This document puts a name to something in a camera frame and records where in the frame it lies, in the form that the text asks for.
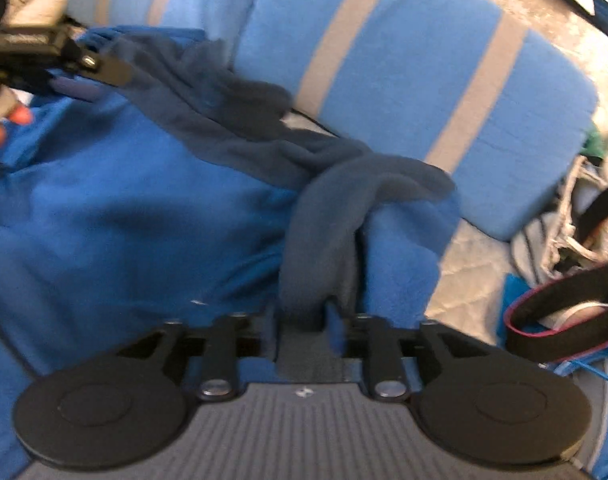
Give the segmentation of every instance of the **green fabric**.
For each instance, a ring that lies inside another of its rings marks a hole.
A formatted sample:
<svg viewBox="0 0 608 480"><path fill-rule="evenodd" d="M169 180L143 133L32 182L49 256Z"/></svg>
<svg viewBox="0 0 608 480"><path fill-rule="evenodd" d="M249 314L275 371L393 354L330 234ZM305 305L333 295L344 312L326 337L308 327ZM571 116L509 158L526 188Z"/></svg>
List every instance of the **green fabric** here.
<svg viewBox="0 0 608 480"><path fill-rule="evenodd" d="M596 156L597 158L604 158L604 155L606 155L604 138L595 124L586 133L586 142L580 153L584 156Z"/></svg>

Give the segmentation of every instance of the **black clamp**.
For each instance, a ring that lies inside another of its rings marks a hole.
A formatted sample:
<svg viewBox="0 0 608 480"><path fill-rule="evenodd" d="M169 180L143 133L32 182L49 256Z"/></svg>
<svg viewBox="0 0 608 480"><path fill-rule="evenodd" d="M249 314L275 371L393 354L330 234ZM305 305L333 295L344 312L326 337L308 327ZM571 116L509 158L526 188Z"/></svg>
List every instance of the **black clamp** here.
<svg viewBox="0 0 608 480"><path fill-rule="evenodd" d="M418 330L393 328L367 314L327 322L343 334L339 349L362 360L365 389L380 402L401 402L444 449L489 466L521 467L569 458L591 410L568 379L428 320ZM410 390L403 358L414 358L422 382Z"/></svg>
<svg viewBox="0 0 608 480"><path fill-rule="evenodd" d="M0 27L0 81L33 94L57 91L62 70L110 86L124 86L132 77L127 63L101 56L77 44L65 26Z"/></svg>
<svg viewBox="0 0 608 480"><path fill-rule="evenodd" d="M271 352L263 316L233 314L211 327L162 328L33 383L15 404L15 432L41 462L103 470L146 458L170 443L196 399L180 389L188 360L202 358L197 403L239 394L237 359Z"/></svg>

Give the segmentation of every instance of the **red-edged black strap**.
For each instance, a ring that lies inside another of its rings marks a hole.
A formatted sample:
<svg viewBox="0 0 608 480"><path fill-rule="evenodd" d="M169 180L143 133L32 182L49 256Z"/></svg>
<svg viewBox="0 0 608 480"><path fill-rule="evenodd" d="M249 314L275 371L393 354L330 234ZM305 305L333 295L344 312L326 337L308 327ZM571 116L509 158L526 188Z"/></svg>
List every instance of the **red-edged black strap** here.
<svg viewBox="0 0 608 480"><path fill-rule="evenodd" d="M593 238L608 219L608 187L601 192L586 211L574 222L575 239L584 245Z"/></svg>
<svg viewBox="0 0 608 480"><path fill-rule="evenodd" d="M524 332L543 317L585 301L608 303L608 264L547 283L513 303L504 314L506 349L530 361L549 363L606 348L608 309L563 330Z"/></svg>

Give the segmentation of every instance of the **black plastic device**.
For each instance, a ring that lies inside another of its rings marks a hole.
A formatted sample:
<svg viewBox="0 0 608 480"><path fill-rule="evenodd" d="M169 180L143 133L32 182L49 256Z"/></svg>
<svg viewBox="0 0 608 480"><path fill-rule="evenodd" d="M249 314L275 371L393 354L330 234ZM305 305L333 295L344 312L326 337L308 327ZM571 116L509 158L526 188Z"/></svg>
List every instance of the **black plastic device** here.
<svg viewBox="0 0 608 480"><path fill-rule="evenodd" d="M0 0L0 23L6 4L7 0ZM75 81L74 76L123 86L130 81L132 68L77 44L68 27L0 25L0 120L17 106L9 88L37 95L63 93L89 101L99 97L96 86Z"/></svg>
<svg viewBox="0 0 608 480"><path fill-rule="evenodd" d="M14 411L37 460L20 478L589 478L569 459L590 406L567 378L436 322L405 330L329 312L334 346L361 363L361 382L241 384L239 358L274 356L271 318L166 324L38 380ZM194 356L201 376L187 391L180 385Z"/></svg>

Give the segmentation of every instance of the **metal rivet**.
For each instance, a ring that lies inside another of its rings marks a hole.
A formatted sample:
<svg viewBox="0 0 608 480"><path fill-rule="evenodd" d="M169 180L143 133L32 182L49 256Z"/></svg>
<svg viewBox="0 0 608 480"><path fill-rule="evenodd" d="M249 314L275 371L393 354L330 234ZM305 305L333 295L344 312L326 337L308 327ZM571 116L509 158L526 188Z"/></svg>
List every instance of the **metal rivet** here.
<svg viewBox="0 0 608 480"><path fill-rule="evenodd" d="M304 388L300 388L299 390L295 390L295 395L297 395L301 399L308 399L314 393L315 393L315 391L311 390L308 386L304 386Z"/></svg>
<svg viewBox="0 0 608 480"><path fill-rule="evenodd" d="M406 386L399 381L382 381L375 385L375 393L386 399L394 399L406 393Z"/></svg>
<svg viewBox="0 0 608 480"><path fill-rule="evenodd" d="M82 56L81 62L87 68L95 68L97 66L97 61L91 56Z"/></svg>
<svg viewBox="0 0 608 480"><path fill-rule="evenodd" d="M202 383L200 390L208 397L221 397L231 393L230 383L224 379L211 379Z"/></svg>

